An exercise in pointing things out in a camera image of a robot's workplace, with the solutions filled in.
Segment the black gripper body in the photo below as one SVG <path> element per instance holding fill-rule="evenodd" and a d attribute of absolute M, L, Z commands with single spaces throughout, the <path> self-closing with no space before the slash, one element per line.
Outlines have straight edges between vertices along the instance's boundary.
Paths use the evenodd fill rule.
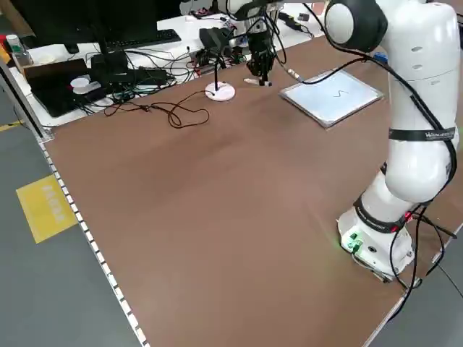
<path fill-rule="evenodd" d="M 270 33 L 249 33 L 247 39 L 252 56 L 271 51 L 273 40 Z"/>

